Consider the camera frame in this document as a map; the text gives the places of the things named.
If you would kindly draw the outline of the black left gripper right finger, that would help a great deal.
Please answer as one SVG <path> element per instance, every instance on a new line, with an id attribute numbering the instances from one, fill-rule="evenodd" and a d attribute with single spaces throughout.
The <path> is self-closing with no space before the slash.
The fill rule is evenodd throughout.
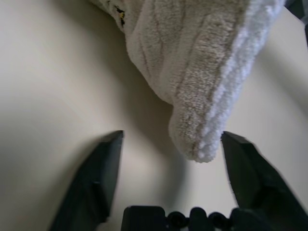
<path id="1" fill-rule="evenodd" d="M 246 138 L 221 135 L 231 188 L 238 207 L 269 231 L 306 231 L 308 215 L 279 172 Z"/>

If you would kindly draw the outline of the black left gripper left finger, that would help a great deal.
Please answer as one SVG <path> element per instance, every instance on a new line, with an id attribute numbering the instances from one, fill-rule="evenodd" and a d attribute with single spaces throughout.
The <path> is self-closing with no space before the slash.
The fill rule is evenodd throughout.
<path id="1" fill-rule="evenodd" d="M 94 231 L 107 221 L 123 138 L 122 130 L 104 136 L 80 165 L 49 227 L 51 231 Z"/>

